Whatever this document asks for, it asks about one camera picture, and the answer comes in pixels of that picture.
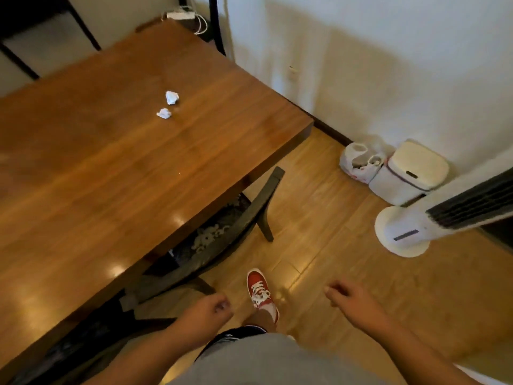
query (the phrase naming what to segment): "person's left hand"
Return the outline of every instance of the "person's left hand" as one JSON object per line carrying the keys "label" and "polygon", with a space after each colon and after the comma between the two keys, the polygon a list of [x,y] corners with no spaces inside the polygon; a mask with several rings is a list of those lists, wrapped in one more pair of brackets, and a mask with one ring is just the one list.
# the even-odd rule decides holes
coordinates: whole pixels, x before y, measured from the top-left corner
{"label": "person's left hand", "polygon": [[209,343],[233,315],[226,295],[215,293],[187,308],[172,327],[179,330],[180,337],[193,350]]}

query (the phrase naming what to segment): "trash bag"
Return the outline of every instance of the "trash bag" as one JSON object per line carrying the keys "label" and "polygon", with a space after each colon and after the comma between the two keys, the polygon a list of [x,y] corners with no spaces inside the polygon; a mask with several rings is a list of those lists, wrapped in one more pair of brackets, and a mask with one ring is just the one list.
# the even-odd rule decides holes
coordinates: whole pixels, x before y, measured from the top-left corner
{"label": "trash bag", "polygon": [[340,168],[355,180],[368,184],[385,159],[385,154],[374,153],[364,144],[351,143],[340,157]]}

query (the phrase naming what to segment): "red shoe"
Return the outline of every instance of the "red shoe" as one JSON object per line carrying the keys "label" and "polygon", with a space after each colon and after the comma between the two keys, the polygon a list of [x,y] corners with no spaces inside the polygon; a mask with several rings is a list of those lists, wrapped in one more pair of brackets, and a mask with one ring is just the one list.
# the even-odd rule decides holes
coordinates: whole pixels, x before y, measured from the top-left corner
{"label": "red shoe", "polygon": [[274,304],[273,298],[271,297],[271,292],[269,291],[269,285],[267,285],[267,281],[265,280],[264,275],[259,269],[251,269],[248,272],[248,292],[251,300],[253,301],[253,306],[256,309],[265,309],[271,313],[273,316],[273,312],[276,313],[276,318],[274,323],[276,324],[279,319],[279,311]]}

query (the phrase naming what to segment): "white trash can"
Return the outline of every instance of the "white trash can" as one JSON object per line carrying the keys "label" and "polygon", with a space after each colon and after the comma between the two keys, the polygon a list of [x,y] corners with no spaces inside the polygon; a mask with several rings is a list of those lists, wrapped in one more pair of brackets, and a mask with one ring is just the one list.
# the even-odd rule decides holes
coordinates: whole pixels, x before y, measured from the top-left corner
{"label": "white trash can", "polygon": [[390,204],[403,205],[439,186],[448,173],[449,164],[443,157],[406,141],[381,167],[369,188]]}

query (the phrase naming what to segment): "gray shirt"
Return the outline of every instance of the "gray shirt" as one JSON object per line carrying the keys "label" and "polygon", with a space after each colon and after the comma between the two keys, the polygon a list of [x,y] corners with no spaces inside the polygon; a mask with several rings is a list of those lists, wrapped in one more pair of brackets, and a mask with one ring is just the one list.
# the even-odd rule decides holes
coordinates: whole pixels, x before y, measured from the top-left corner
{"label": "gray shirt", "polygon": [[306,351],[282,334],[225,343],[198,359],[169,385],[384,385],[350,362]]}

